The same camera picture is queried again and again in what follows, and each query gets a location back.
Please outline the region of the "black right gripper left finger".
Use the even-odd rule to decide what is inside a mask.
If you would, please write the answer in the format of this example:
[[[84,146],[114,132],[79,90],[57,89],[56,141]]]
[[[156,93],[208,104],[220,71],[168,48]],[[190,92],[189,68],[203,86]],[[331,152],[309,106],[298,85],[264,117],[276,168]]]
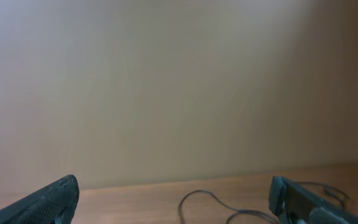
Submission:
[[[70,224],[80,190],[72,174],[0,210],[0,224]]]

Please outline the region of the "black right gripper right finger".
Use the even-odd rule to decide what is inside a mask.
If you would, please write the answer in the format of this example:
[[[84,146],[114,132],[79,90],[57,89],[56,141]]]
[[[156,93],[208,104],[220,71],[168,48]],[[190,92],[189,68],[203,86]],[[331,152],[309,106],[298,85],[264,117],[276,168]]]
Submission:
[[[305,188],[321,187],[324,193],[338,201],[335,205]],[[286,224],[358,224],[358,217],[346,210],[350,199],[330,185],[318,182],[294,182],[282,176],[274,176],[268,197],[269,210]]]

